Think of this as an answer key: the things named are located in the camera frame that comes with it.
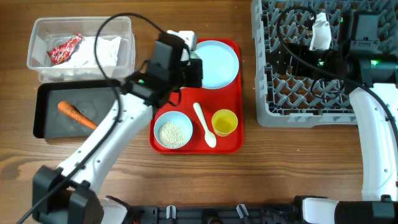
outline black tray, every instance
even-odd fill
[[[114,86],[120,82],[112,80]],[[89,136],[93,130],[65,116],[58,104],[67,101],[99,124],[111,109],[115,97],[105,80],[45,83],[37,90],[33,135],[53,139]]]

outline white tissue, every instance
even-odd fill
[[[98,68],[94,58],[94,41],[95,37],[84,37],[78,49],[71,54],[68,61],[54,65],[52,68]],[[113,40],[98,38],[97,56],[102,67],[116,66],[120,41],[120,37],[116,37]],[[53,70],[52,76],[74,76],[84,73],[87,73],[87,69]]]

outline rice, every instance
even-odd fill
[[[185,144],[186,139],[181,128],[172,121],[159,128],[159,137],[163,145],[175,149]]]

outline red tray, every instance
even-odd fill
[[[241,61],[238,45],[230,39],[199,39],[198,42],[206,40],[217,40],[228,44]],[[172,93],[171,101],[178,102],[178,93]],[[203,130],[198,116],[193,110],[193,104],[198,102],[205,115],[209,130],[214,133],[211,125],[211,117],[220,109],[229,109],[238,117],[238,127],[226,137],[217,138],[215,148],[210,148],[205,142],[205,131]],[[186,114],[192,121],[193,134],[191,140],[179,149],[167,149],[161,146],[154,136],[154,126],[157,118],[168,111],[180,111]],[[161,154],[227,154],[239,150],[243,145],[243,106],[242,106],[242,81],[241,66],[235,80],[224,88],[207,90],[204,88],[184,88],[182,90],[181,103],[174,107],[169,104],[161,108],[155,118],[150,122],[149,142],[155,151]]]

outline green light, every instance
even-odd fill
[[[371,60],[371,65],[377,65],[379,63],[378,60]]]

